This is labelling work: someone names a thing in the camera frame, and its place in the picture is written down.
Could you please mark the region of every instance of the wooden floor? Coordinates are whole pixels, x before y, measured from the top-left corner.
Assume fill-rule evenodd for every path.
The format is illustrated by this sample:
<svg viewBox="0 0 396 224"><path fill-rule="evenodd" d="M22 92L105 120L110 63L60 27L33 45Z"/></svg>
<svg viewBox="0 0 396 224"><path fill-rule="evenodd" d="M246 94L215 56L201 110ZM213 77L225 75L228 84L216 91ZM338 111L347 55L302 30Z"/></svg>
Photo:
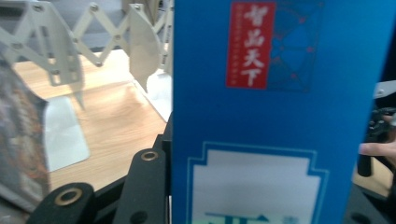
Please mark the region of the wooden floor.
<svg viewBox="0 0 396 224"><path fill-rule="evenodd" d="M135 87L129 62L122 50L114 50L104 66L96 67L81 57L85 74L85 110L67 86L51 87L47 73L33 63L17 63L15 70L42 98L70 95L91 156L50 173L52 189L71 182L86 182L100 189L127 174L133 155L151 147L165 122Z"/></svg>

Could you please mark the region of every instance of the blue box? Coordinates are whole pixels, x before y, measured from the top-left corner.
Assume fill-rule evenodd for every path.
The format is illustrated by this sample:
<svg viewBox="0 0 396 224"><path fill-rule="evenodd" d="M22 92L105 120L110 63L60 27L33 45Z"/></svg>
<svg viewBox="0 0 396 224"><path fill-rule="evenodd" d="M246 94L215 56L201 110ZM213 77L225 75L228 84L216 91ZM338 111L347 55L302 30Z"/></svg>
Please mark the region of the blue box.
<svg viewBox="0 0 396 224"><path fill-rule="evenodd" d="M341 223L396 1L176 1L173 223Z"/></svg>

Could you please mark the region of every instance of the red label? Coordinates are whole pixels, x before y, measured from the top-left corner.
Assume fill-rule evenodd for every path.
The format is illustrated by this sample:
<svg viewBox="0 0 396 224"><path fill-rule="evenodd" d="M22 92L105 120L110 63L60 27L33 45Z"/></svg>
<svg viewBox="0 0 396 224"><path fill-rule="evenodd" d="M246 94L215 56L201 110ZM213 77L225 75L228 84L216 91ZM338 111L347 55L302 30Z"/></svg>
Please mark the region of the red label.
<svg viewBox="0 0 396 224"><path fill-rule="evenodd" d="M275 10L273 2L232 4L227 87L266 89Z"/></svg>

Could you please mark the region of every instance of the blue packaging box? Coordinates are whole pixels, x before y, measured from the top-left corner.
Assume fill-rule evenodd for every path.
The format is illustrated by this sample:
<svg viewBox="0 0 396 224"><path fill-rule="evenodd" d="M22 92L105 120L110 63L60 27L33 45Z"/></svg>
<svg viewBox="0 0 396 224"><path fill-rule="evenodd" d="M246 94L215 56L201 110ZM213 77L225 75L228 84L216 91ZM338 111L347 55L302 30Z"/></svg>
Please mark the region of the blue packaging box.
<svg viewBox="0 0 396 224"><path fill-rule="evenodd" d="M173 223L342 223L396 1L176 1Z"/></svg>

